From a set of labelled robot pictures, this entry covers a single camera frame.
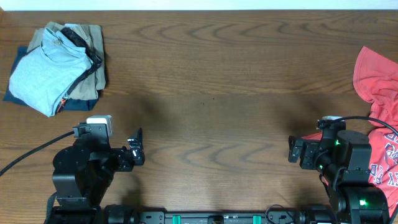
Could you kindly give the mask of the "red t-shirt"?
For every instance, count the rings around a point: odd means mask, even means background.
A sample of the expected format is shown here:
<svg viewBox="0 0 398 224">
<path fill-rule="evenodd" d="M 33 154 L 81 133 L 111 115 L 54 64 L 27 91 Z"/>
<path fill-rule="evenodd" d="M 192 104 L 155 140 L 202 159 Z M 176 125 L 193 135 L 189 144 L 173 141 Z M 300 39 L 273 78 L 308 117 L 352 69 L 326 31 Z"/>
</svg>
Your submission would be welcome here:
<svg viewBox="0 0 398 224">
<path fill-rule="evenodd" d="M 354 66 L 353 86 L 371 104 L 369 116 L 397 129 L 397 63 L 363 47 Z M 381 124 L 369 135 L 372 153 L 369 183 L 380 188 L 388 202 L 389 214 L 397 207 L 397 134 Z"/>
</svg>

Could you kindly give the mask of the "light blue polo shirt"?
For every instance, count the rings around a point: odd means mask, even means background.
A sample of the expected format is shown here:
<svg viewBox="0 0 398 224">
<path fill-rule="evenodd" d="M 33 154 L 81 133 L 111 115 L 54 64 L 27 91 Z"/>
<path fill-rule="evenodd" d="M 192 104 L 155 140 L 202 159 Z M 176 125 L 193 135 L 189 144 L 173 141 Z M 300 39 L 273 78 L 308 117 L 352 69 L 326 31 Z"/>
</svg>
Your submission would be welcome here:
<svg viewBox="0 0 398 224">
<path fill-rule="evenodd" d="M 51 117 L 55 115 L 65 91 L 76 76 L 62 33 L 45 28 L 40 45 L 21 58 L 9 79 L 9 90 L 31 108 Z"/>
</svg>

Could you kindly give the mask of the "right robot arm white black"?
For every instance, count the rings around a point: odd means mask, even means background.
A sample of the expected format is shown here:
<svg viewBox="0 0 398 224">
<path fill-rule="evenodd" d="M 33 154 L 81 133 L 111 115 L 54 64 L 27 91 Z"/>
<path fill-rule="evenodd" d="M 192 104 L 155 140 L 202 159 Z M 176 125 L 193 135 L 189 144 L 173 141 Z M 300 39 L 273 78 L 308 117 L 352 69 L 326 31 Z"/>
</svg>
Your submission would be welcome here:
<svg viewBox="0 0 398 224">
<path fill-rule="evenodd" d="M 325 178 L 334 222 L 388 223 L 386 196 L 369 183 L 371 152 L 362 133 L 324 129 L 319 140 L 290 136 L 288 161 Z"/>
</svg>

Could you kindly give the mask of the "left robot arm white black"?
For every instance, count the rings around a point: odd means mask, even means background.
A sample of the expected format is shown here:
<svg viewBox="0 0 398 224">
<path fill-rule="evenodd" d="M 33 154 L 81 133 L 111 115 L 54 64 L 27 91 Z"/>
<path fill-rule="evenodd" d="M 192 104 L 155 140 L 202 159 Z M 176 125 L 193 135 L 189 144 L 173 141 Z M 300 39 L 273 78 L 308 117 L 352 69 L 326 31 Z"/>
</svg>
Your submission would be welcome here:
<svg viewBox="0 0 398 224">
<path fill-rule="evenodd" d="M 56 192 L 48 200 L 46 223 L 139 223 L 127 205 L 100 203 L 116 172 L 130 172 L 145 162 L 143 133 L 128 138 L 128 147 L 112 148 L 105 124 L 80 124 L 76 140 L 53 159 Z"/>
</svg>

